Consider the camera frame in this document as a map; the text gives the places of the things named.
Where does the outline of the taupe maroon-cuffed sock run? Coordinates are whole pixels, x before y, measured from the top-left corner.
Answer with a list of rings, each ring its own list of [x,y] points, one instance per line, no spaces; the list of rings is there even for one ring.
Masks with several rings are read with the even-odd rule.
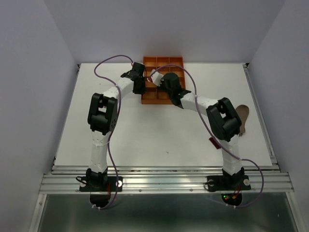
[[[237,112],[237,114],[240,117],[241,122],[242,122],[242,125],[240,126],[240,129],[239,129],[240,130],[239,131],[239,137],[241,137],[246,132],[245,124],[246,124],[247,118],[249,116],[250,109],[249,109],[248,106],[241,104],[241,105],[236,107],[236,112]],[[219,143],[216,142],[212,137],[209,138],[209,140],[211,141],[211,143],[214,145],[214,147],[216,149],[221,149],[221,147],[219,146]]]

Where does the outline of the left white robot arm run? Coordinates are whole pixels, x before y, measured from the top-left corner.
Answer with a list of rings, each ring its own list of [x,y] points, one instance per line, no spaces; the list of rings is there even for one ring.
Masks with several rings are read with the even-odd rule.
[[[87,122],[92,131],[90,164],[86,171],[85,182],[96,190],[107,186],[107,152],[110,136],[115,129],[121,100],[129,93],[144,94],[145,66],[134,62],[131,70],[123,73],[113,87],[104,93],[92,95]]]

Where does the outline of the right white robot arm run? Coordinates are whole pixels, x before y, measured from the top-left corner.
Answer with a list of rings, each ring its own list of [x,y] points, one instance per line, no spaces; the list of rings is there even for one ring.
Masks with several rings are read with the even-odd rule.
[[[204,188],[210,192],[233,190],[238,188],[244,177],[244,168],[239,157],[239,133],[242,125],[234,106],[228,98],[212,100],[198,97],[195,93],[182,88],[179,77],[169,72],[165,75],[153,74],[152,82],[166,92],[175,106],[196,111],[200,118],[206,116],[206,129],[219,145],[223,157],[223,174],[207,176]]]

